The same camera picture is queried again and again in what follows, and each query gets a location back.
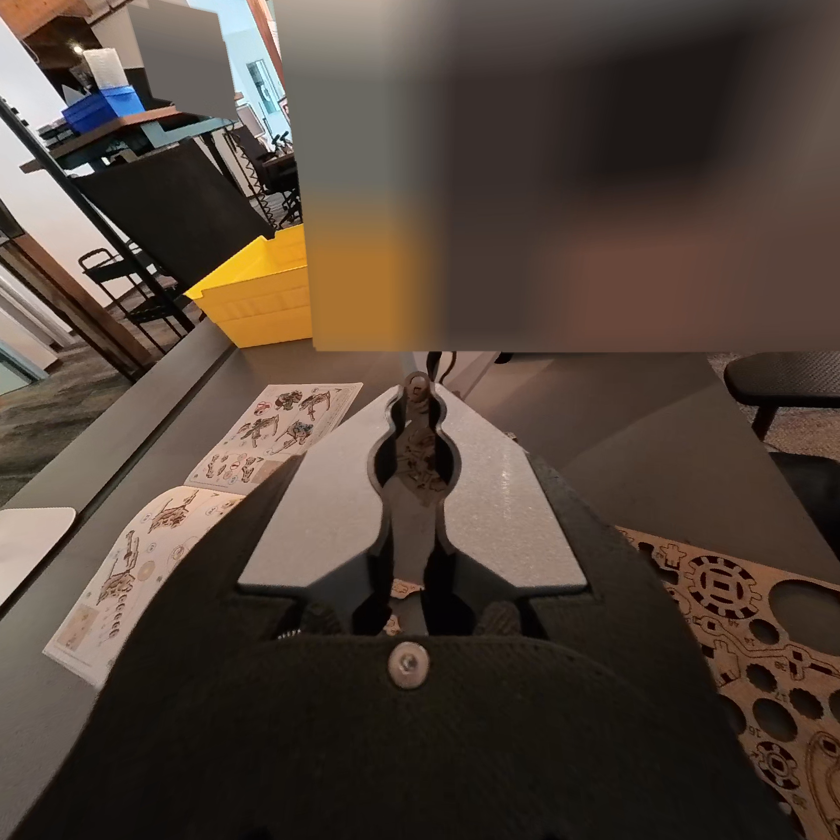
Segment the blue plastic bin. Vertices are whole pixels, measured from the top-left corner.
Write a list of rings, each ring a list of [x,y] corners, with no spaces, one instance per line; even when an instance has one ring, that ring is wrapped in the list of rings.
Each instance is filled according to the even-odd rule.
[[[79,99],[62,111],[66,123],[78,134],[88,133],[115,119],[145,111],[132,85],[104,88]]]

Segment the stack of clear plastic containers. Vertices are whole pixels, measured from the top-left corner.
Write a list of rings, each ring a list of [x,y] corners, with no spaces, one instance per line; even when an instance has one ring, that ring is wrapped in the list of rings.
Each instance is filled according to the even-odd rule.
[[[125,88],[130,84],[115,48],[85,49],[81,54],[97,89]]]

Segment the wood-top desk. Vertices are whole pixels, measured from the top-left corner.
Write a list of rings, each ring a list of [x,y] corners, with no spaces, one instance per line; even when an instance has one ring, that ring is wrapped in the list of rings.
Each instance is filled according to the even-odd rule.
[[[234,125],[234,121],[180,112],[175,106],[168,106],[118,117],[54,144],[47,152],[65,172],[75,172],[85,165],[102,172],[120,156],[135,161]]]

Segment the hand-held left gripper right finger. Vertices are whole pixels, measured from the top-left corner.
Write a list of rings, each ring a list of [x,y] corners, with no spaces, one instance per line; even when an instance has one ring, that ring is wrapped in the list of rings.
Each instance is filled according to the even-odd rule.
[[[444,482],[429,556],[430,634],[546,634],[532,605],[588,582],[529,454],[443,385],[431,385]]]

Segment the white rounded board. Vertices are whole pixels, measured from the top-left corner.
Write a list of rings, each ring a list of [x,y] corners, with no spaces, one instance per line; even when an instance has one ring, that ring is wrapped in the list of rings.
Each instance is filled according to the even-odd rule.
[[[1,605],[55,548],[76,520],[72,507],[1,511]]]

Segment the black mesh office chair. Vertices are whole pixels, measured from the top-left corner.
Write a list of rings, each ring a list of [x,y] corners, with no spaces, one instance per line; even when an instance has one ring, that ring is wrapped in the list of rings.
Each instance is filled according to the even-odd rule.
[[[737,403],[754,407],[752,430],[764,440],[781,408],[839,407],[839,352],[768,352],[733,360],[722,374]],[[824,540],[838,554],[839,465],[830,458],[770,453]]]

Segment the large wooden parts sheet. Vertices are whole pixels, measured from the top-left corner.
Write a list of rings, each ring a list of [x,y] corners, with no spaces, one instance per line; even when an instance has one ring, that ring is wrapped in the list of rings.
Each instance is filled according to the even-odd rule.
[[[800,838],[839,838],[838,656],[796,642],[776,617],[782,583],[838,586],[617,528],[649,555],[736,711],[738,740]]]

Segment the yellow plastic bin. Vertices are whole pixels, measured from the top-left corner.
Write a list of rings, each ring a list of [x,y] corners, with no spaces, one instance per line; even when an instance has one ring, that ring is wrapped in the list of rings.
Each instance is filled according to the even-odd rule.
[[[238,348],[312,337],[304,228],[258,237],[185,292]]]

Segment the black metal cart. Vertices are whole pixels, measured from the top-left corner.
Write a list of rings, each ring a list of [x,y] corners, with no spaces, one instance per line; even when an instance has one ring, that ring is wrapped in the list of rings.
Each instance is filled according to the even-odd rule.
[[[128,247],[173,304],[194,320],[196,307],[184,293],[183,285],[165,275],[134,242],[129,241]],[[186,333],[180,323],[123,257],[99,247],[81,255],[77,263],[85,278],[106,295],[106,309],[111,315],[154,351],[165,354],[184,338]]]

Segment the instruction booklet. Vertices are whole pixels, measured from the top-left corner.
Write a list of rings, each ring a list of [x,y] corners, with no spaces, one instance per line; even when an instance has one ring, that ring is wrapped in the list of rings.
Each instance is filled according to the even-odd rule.
[[[343,420],[361,382],[269,385],[182,485],[127,524],[43,655],[101,688],[142,613],[210,529]]]

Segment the black metal pole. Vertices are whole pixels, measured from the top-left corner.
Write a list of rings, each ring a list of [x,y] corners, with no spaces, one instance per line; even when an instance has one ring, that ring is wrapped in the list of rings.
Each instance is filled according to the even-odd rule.
[[[59,188],[68,195],[69,199],[81,210],[82,214],[91,222],[99,233],[108,241],[112,249],[122,258],[129,268],[129,275],[137,276],[149,289],[152,298],[162,307],[165,314],[179,323],[184,333],[194,330],[195,324],[184,311],[175,305],[174,300],[165,292],[157,279],[144,267],[137,255],[118,235],[109,221],[102,216],[83,195],[75,184],[75,180],[65,173],[60,165],[51,157],[45,147],[39,142],[30,128],[26,126],[18,113],[1,98],[2,121],[12,131],[13,135],[33,155],[36,162],[49,174]]]

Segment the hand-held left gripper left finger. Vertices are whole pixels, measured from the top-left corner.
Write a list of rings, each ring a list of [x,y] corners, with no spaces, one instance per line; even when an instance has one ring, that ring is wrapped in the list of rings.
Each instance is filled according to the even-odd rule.
[[[343,628],[382,634],[393,583],[391,514],[405,386],[395,385],[301,458],[250,555],[238,588],[330,606]]]

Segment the black fabric panel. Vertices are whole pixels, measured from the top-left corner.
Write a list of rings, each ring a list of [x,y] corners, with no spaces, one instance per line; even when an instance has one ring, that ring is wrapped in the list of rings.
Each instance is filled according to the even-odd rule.
[[[193,140],[73,181],[184,289],[275,235]]]

